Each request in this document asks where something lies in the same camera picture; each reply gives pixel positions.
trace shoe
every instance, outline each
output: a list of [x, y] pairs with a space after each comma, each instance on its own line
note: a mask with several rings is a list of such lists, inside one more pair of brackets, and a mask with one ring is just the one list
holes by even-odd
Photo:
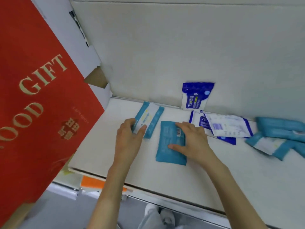
[[175, 226], [175, 216], [173, 212], [167, 209], [162, 209], [160, 212], [162, 222], [167, 225]]
[[148, 203], [145, 207], [145, 212], [144, 212], [144, 216], [146, 216], [148, 214], [148, 212], [150, 210], [155, 209], [157, 212], [159, 211], [159, 207], [157, 205], [154, 205], [152, 203]]

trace forearm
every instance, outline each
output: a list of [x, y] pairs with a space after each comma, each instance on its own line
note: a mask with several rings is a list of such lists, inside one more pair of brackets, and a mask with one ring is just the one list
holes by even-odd
[[128, 169], [112, 165], [87, 229], [115, 229]]
[[214, 167], [206, 168], [206, 171], [218, 192], [232, 229], [267, 229], [230, 170], [220, 160]]

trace person's left hand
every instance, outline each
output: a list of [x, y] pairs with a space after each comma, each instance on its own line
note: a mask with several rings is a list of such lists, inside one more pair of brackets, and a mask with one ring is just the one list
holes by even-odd
[[133, 160], [137, 156], [142, 139], [145, 134], [146, 125], [143, 125], [138, 134], [132, 133], [131, 126], [135, 123], [135, 119], [127, 119], [121, 124], [116, 133], [116, 145], [114, 154], [114, 165], [118, 165], [120, 169], [129, 170]]

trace teal package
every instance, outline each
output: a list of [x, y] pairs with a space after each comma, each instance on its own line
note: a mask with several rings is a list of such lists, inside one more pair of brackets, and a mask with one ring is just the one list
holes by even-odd
[[138, 114], [135, 116], [135, 124], [132, 126], [132, 132], [137, 134], [143, 125], [147, 125], [144, 138], [150, 139], [158, 123], [164, 107], [144, 101]]
[[175, 122], [162, 121], [156, 161], [186, 165], [186, 156], [170, 149], [169, 144], [185, 146], [185, 134], [181, 128], [175, 125]]
[[281, 161], [289, 150], [297, 143], [291, 140], [264, 137], [261, 132], [254, 134], [254, 136], [246, 139], [245, 142], [268, 155], [280, 159]]
[[293, 149], [300, 154], [303, 158], [305, 158], [305, 144], [301, 142], [296, 142]]
[[305, 124], [300, 121], [256, 117], [257, 128], [265, 137], [305, 142]]

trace gold chinese character logo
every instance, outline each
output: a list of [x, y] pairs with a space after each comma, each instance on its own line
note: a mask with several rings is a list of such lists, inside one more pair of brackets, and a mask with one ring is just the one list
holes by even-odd
[[78, 120], [70, 118], [68, 121], [62, 123], [61, 129], [58, 131], [61, 138], [69, 140], [79, 129]]

